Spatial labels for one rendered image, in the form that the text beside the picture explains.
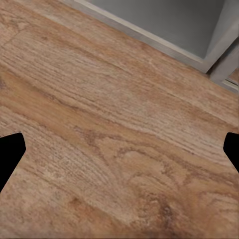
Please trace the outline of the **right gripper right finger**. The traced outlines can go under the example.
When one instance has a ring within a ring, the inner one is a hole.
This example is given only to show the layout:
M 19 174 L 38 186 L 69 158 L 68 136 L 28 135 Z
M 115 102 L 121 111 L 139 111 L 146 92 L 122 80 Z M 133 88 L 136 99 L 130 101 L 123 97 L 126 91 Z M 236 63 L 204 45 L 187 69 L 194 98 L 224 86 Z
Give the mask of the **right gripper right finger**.
M 239 172 L 239 134 L 228 132 L 224 141 L 223 150 Z

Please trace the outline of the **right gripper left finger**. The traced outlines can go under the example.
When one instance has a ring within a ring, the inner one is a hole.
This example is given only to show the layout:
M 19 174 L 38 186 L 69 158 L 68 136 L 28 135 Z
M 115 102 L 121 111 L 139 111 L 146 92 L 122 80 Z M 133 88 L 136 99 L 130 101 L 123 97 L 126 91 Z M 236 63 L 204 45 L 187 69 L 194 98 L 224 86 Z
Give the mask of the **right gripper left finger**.
M 21 132 L 0 138 L 0 192 L 26 151 Z

